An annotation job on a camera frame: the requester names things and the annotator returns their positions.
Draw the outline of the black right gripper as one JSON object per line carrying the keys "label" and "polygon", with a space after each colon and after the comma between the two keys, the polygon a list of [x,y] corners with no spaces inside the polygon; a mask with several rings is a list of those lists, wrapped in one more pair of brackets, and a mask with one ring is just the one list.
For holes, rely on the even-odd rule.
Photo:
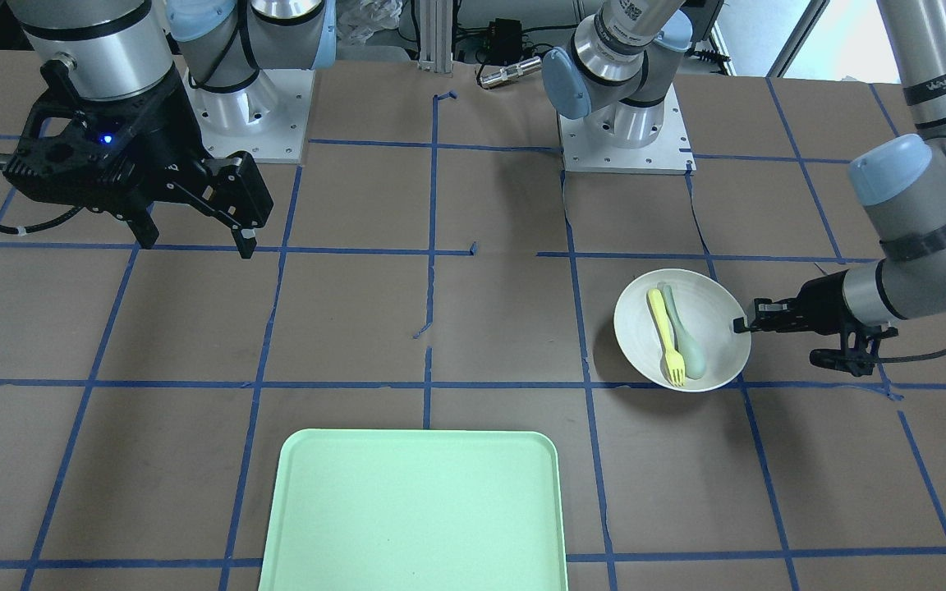
{"label": "black right gripper", "polygon": [[208,158],[176,64],[154,85],[126,98],[82,98],[59,59],[41,66],[48,89],[31,106],[5,179],[27,198],[109,213],[129,224],[136,243],[160,238],[155,202],[187,203],[232,233],[242,259],[273,212],[251,153]]}

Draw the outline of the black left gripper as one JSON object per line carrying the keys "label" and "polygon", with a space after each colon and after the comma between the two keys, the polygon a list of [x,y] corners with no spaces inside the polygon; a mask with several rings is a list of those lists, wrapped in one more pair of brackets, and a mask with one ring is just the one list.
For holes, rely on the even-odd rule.
{"label": "black left gripper", "polygon": [[758,298],[757,317],[734,318],[733,332],[837,334],[852,318],[844,298],[845,277],[845,272],[817,277],[806,282],[792,298]]}

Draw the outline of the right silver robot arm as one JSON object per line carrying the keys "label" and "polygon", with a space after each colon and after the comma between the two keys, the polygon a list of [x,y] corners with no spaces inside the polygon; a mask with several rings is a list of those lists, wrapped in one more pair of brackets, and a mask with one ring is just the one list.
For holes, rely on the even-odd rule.
{"label": "right silver robot arm", "polygon": [[337,56],[333,1],[11,1],[48,88],[30,109],[5,179],[34,202],[106,213],[149,250],[154,203],[222,223],[248,259],[273,198],[255,155],[206,144],[283,128],[272,70]]}

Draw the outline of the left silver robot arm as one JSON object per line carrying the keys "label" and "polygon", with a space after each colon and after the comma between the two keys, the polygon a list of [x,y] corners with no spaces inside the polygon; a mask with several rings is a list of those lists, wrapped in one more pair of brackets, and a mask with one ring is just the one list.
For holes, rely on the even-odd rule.
{"label": "left silver robot arm", "polygon": [[916,127],[848,168],[883,258],[757,299],[735,332],[836,334],[946,313],[946,1],[882,1],[879,13]]}

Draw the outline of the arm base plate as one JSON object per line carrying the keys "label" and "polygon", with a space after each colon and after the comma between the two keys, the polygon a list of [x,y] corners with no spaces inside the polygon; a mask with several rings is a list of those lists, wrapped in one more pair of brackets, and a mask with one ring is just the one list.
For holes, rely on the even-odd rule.
{"label": "arm base plate", "polygon": [[673,85],[654,106],[615,103],[581,119],[558,115],[557,124],[568,172],[682,176],[697,171]]}
{"label": "arm base plate", "polygon": [[185,85],[205,148],[224,158],[247,151],[258,163],[300,164],[316,74],[262,70],[250,85],[211,93]]}

